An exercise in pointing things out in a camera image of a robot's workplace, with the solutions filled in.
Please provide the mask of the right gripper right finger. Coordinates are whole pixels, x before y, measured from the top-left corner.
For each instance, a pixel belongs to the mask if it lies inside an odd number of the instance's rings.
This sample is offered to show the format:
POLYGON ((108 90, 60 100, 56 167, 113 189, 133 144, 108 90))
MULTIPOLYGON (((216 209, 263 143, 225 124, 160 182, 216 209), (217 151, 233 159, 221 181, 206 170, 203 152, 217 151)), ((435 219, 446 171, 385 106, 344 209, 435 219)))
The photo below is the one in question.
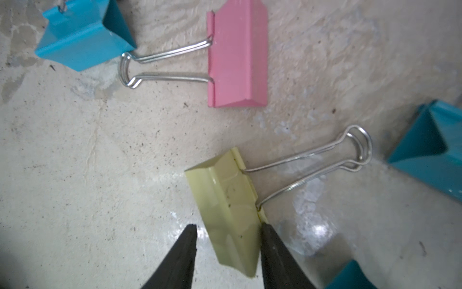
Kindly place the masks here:
POLYGON ((275 229, 261 227, 261 267, 265 289, 315 289, 275 229))

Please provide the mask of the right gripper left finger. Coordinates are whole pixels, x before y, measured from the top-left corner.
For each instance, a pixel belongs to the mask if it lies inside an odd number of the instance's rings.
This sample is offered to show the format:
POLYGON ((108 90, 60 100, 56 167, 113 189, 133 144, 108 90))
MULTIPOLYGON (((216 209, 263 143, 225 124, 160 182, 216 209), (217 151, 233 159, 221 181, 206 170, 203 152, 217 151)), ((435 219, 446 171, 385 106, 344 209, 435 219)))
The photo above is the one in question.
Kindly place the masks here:
POLYGON ((197 225, 188 224, 142 289, 190 289, 197 254, 197 225))

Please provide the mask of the yellow binder clip front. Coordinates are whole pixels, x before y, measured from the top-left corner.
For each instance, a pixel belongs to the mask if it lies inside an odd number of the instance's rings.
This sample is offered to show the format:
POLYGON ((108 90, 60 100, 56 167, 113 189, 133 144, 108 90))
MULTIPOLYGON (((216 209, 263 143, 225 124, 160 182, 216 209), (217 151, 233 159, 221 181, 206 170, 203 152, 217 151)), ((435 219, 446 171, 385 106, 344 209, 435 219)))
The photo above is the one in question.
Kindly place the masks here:
POLYGON ((185 176, 218 262, 254 278, 262 243, 261 227, 267 222, 263 204, 338 169, 357 172, 371 161, 372 153, 370 134, 359 125, 350 125, 330 143, 260 167, 246 167, 238 148, 234 147, 187 169, 185 176), (355 158, 328 165, 263 199, 259 198, 249 173, 327 152, 346 138, 357 145, 355 158))

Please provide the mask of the teal binder clip front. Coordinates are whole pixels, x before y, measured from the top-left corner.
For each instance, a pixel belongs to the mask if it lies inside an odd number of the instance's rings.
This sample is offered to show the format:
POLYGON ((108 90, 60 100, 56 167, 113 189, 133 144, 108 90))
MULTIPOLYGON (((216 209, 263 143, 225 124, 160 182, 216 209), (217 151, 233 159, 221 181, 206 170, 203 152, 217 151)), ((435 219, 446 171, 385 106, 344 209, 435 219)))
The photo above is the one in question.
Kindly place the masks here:
POLYGON ((340 273, 326 286, 326 289, 377 289, 364 275, 359 263, 351 260, 340 273))

